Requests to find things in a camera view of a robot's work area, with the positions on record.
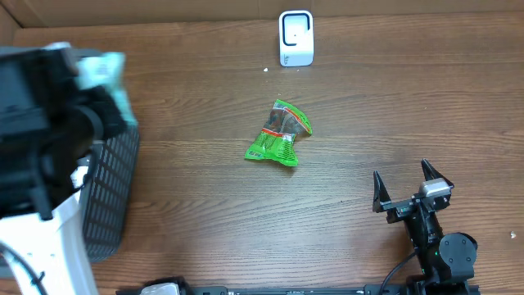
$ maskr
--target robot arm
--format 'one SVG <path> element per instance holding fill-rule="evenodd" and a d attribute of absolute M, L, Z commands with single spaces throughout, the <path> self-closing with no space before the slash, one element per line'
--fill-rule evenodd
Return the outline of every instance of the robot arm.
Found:
<path fill-rule="evenodd" d="M 477 241 L 462 233 L 442 233 L 436 212 L 449 206 L 454 185 L 426 160 L 426 181 L 409 200 L 391 202 L 377 171 L 374 172 L 373 210 L 386 212 L 387 222 L 403 221 L 422 268 L 422 277 L 408 277 L 404 294 L 471 294 L 468 279 L 475 272 Z"/>
<path fill-rule="evenodd" d="M 71 174 L 126 124 L 76 62 L 69 46 L 0 56 L 0 252 L 23 294 L 97 294 Z"/>

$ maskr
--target light blue cloth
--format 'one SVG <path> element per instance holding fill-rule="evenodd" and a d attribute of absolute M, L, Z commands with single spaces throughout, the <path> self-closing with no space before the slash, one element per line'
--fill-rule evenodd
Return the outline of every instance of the light blue cloth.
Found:
<path fill-rule="evenodd" d="M 137 119 L 129 104 L 128 94 L 122 85 L 125 55 L 119 52 L 104 53 L 99 57 L 85 57 L 77 63 L 79 77 L 77 83 L 81 89 L 90 89 L 101 85 L 113 97 L 128 125 L 137 126 Z"/>

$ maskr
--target crumpled chip bag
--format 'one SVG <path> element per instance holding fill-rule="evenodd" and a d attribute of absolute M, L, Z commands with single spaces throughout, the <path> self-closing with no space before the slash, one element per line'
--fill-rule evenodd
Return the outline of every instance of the crumpled chip bag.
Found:
<path fill-rule="evenodd" d="M 246 152 L 246 159 L 275 160 L 285 166 L 297 166 L 293 143 L 298 134 L 311 134 L 311 124 L 305 114 L 287 102 L 277 100 L 269 120 Z"/>

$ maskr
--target white plug-in device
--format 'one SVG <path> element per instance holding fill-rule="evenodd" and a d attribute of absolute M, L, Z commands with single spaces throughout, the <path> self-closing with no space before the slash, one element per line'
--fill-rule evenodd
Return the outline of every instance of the white plug-in device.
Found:
<path fill-rule="evenodd" d="M 309 11 L 285 11 L 278 19 L 280 64 L 309 66 L 313 62 L 313 16 Z"/>

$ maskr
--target white plastic stand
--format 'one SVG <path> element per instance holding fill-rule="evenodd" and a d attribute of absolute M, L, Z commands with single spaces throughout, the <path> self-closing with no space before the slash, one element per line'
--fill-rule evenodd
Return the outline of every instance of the white plastic stand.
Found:
<path fill-rule="evenodd" d="M 41 221 L 37 213 L 0 220 L 0 241 L 18 253 L 42 283 L 47 294 L 98 294 L 82 238 L 79 204 L 69 197 Z M 7 263 L 24 295 L 39 295 L 24 267 L 12 255 Z"/>
<path fill-rule="evenodd" d="M 309 11 L 285 11 L 278 19 L 280 64 L 309 66 L 314 56 L 313 16 Z"/>

